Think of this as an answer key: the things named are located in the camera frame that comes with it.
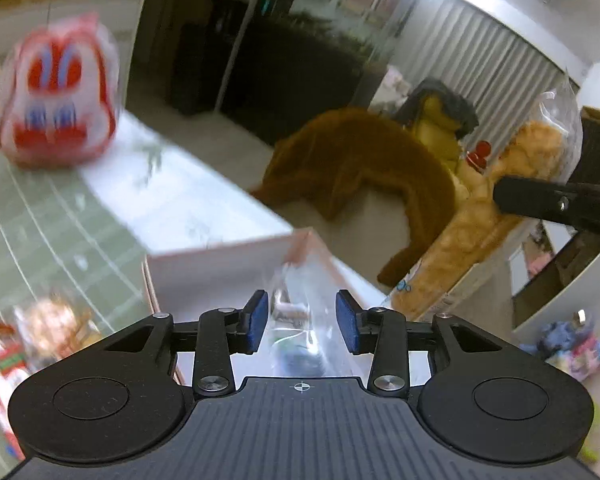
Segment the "long biscuit clear pack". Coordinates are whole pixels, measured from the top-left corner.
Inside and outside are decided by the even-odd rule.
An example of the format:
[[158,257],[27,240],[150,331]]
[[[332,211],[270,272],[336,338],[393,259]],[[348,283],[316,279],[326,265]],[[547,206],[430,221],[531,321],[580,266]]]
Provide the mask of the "long biscuit clear pack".
[[565,183],[576,169],[583,141],[580,108],[568,76],[535,99],[508,144],[471,177],[468,197],[430,248],[386,297],[384,305],[410,320],[437,310],[474,266],[483,266],[524,222],[494,202],[506,177]]

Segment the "sliced bread clear pack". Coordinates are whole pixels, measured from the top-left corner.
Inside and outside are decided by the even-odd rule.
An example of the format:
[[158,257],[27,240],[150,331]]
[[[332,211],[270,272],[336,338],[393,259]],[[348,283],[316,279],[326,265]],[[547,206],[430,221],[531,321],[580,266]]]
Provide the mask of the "sliced bread clear pack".
[[60,292],[50,292],[30,304],[15,307],[14,319],[28,363],[35,370],[102,339],[92,309]]

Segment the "red striped snack packet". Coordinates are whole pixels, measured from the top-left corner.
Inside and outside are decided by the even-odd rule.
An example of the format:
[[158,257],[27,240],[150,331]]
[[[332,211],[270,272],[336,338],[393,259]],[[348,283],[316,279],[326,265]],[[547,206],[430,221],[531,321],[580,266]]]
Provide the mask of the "red striped snack packet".
[[15,388],[28,377],[26,358],[16,330],[0,323],[0,427],[7,442],[7,452],[16,460],[23,460],[24,455],[8,420],[8,404]]

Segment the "blue white snack bag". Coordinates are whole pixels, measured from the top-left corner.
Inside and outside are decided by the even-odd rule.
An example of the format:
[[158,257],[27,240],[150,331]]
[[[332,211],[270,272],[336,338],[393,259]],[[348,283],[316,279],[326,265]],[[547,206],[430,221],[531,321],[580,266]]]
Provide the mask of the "blue white snack bag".
[[367,377],[370,359],[352,356],[340,333],[340,288],[342,276],[327,259],[309,256],[275,270],[261,344],[274,376]]

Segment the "white paper sheets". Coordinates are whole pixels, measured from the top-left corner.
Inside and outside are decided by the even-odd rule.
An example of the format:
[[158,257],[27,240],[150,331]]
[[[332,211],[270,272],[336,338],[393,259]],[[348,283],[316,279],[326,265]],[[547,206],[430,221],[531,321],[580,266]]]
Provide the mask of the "white paper sheets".
[[286,235],[291,225],[129,112],[79,173],[151,254]]

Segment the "yellow lounge chair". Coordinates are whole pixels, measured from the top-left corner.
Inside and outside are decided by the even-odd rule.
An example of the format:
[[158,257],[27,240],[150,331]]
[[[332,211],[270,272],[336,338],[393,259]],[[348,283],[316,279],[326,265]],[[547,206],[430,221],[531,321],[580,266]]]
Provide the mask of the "yellow lounge chair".
[[475,105],[434,77],[422,80],[391,118],[441,160],[452,174],[463,154],[460,143],[479,125]]

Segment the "brown fleece jacket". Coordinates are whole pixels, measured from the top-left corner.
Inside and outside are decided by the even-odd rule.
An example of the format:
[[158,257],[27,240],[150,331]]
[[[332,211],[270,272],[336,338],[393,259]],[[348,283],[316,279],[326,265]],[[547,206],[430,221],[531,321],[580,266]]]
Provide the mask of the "brown fleece jacket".
[[307,200],[332,220],[366,185],[399,196],[404,206],[410,241],[377,275],[393,287],[456,211],[449,169],[397,122],[354,107],[318,115],[276,143],[250,194],[269,207]]

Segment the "green checked tablecloth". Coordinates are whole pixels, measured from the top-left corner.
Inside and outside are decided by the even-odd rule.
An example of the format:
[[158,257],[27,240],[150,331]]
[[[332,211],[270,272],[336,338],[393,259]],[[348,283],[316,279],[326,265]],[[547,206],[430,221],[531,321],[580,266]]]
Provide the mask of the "green checked tablecloth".
[[0,321],[50,292],[108,336],[148,315],[147,249],[75,169],[24,170],[0,152]]

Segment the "red white rabbit bag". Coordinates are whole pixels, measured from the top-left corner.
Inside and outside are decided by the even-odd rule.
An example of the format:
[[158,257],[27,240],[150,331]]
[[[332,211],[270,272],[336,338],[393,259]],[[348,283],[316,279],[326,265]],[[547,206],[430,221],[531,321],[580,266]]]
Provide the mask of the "red white rabbit bag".
[[119,75],[117,43],[96,13],[32,30],[2,68],[0,151],[28,168],[104,154],[118,125]]

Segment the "glass fish tank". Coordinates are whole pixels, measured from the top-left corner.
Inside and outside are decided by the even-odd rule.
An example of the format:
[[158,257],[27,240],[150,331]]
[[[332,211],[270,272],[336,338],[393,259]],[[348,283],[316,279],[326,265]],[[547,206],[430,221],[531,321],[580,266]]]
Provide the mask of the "glass fish tank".
[[251,0],[219,111],[267,144],[370,105],[416,0]]

